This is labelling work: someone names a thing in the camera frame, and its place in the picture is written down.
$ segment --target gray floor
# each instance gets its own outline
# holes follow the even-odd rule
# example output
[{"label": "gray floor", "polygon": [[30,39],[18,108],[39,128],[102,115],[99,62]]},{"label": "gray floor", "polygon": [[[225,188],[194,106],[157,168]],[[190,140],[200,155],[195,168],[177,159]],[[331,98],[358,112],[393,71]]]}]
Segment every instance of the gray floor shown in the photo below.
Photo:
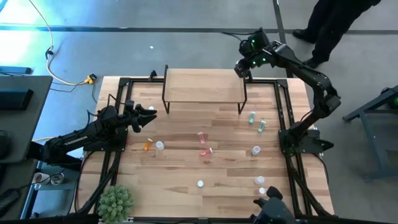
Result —
[{"label": "gray floor", "polygon": [[[51,25],[110,27],[195,27],[195,28],[277,28],[272,0],[36,0]],[[316,0],[280,0],[286,29],[305,27]],[[353,30],[397,30],[398,1],[383,0],[365,12]],[[0,13],[2,23],[43,24],[27,1],[9,1]],[[50,39],[47,32],[0,31],[0,62],[24,65],[34,75],[46,75],[44,52]],[[279,39],[270,34],[270,39]],[[330,175],[330,192],[335,213],[341,217],[397,222],[397,179],[371,183],[363,181],[376,161],[359,120],[343,123],[341,117],[379,94],[386,86],[398,83],[396,35],[346,35],[320,67],[341,95],[341,106],[317,123],[324,139],[335,143],[325,153]],[[308,59],[312,45],[286,35],[297,56]],[[172,68],[233,68],[240,57],[239,42],[222,34],[209,33],[95,33],[54,32],[57,53],[51,68],[70,82],[94,73],[105,75],[148,75],[161,72],[164,64]],[[262,67],[257,77],[285,77],[283,70]],[[53,88],[66,89],[67,86]],[[91,86],[73,93],[51,91],[35,138],[57,136],[86,123],[85,110],[91,111]],[[41,192],[34,211],[44,215],[63,214],[69,205],[60,203],[68,194]]]}]

